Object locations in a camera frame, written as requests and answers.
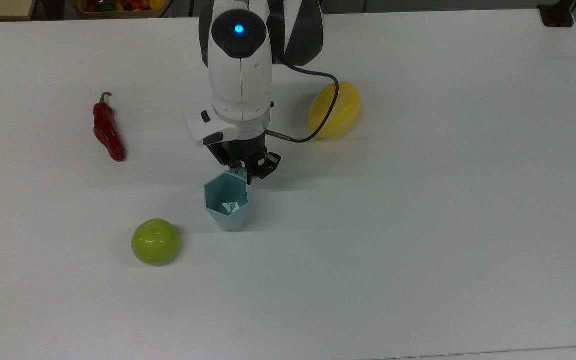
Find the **floor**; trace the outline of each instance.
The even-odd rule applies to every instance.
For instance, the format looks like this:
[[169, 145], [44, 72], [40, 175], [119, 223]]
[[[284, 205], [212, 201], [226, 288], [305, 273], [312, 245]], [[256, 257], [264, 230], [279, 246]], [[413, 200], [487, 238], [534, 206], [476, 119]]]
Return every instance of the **floor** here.
[[[66, 3], [64, 18], [78, 19], [77, 13]], [[209, 0], [194, 0], [193, 15], [196, 17], [206, 7]], [[323, 0], [325, 14], [354, 14], [361, 12], [427, 12], [457, 10], [498, 10], [498, 9], [535, 9], [539, 4], [553, 4], [555, 0]], [[46, 18], [42, 3], [38, 2], [34, 16], [37, 20]], [[190, 16], [191, 0], [173, 0], [166, 17], [187, 18]]]

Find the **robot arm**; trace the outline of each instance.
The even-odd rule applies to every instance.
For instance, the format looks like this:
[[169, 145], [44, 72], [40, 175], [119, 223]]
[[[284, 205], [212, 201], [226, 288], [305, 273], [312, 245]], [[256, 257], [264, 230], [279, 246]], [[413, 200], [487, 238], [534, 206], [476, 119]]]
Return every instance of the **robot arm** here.
[[265, 178], [281, 157], [268, 152], [272, 64], [279, 55], [295, 65], [322, 50], [318, 0], [215, 0], [199, 19], [199, 43], [212, 95], [185, 112], [194, 143], [223, 166], [243, 163], [248, 183]]

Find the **box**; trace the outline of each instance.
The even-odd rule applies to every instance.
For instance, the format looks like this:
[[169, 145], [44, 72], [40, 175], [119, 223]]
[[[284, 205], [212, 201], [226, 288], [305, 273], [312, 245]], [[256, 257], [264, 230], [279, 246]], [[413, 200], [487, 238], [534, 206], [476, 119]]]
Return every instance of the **box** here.
[[112, 11], [102, 13], [89, 13], [86, 12], [86, 7], [89, 0], [70, 0], [70, 4], [77, 12], [80, 19], [95, 20], [95, 19], [150, 19], [161, 18], [162, 14], [169, 7], [172, 0], [166, 0], [164, 5], [157, 10], [145, 11]]

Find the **pepper stem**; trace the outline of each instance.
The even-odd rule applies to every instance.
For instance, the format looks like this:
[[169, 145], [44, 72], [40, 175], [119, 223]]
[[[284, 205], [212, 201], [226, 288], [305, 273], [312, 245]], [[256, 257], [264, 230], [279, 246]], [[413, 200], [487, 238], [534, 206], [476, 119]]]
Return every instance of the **pepper stem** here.
[[111, 96], [111, 95], [113, 95], [113, 94], [111, 94], [111, 93], [108, 92], [108, 91], [106, 91], [106, 92], [104, 92], [103, 94], [101, 94], [101, 100], [99, 100], [99, 103], [100, 103], [100, 104], [106, 104], [106, 100], [105, 100], [105, 98], [104, 98], [106, 95]]

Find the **hexagonal cup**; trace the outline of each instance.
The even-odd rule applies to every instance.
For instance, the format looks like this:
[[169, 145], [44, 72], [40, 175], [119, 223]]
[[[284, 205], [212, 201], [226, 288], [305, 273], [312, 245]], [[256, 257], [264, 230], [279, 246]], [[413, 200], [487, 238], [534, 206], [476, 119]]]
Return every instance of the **hexagonal cup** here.
[[234, 168], [203, 185], [205, 208], [224, 231], [240, 230], [250, 211], [247, 173]]

